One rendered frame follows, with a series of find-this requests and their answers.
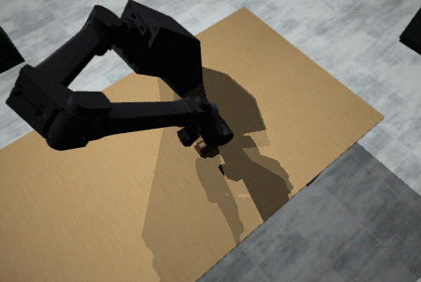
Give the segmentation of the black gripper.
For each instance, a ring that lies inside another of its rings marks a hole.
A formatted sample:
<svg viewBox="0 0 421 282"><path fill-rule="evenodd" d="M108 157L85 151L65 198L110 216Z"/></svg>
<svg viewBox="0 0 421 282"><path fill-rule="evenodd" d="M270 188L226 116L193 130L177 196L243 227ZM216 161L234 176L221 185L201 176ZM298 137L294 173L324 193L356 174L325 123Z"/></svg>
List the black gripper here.
<svg viewBox="0 0 421 282"><path fill-rule="evenodd" d="M213 146L213 145L215 145L215 143L213 143L212 141L211 141L211 139L209 139L209 140L207 140L207 141L205 141L205 139L203 138L203 136L200 134L200 136L202 137L202 139L204 140L204 142L205 142L205 144L207 144L208 146Z"/></svg>

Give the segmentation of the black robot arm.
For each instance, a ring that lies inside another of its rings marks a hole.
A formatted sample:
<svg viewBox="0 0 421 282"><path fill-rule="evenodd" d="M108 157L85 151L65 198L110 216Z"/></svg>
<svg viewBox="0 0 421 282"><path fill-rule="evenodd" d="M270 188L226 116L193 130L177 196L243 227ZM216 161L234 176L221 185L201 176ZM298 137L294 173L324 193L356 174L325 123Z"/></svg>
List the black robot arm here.
<svg viewBox="0 0 421 282"><path fill-rule="evenodd" d="M130 60L149 32L135 11L119 19L106 7L94 5L77 34L37 66L20 69L5 103L57 151L86 147L89 141L115 134L173 126L184 127L177 134L185 147L200 134L218 146L230 142L234 134L217 105L204 97L110 102L103 92L68 88L95 55L112 50L111 44Z"/></svg>

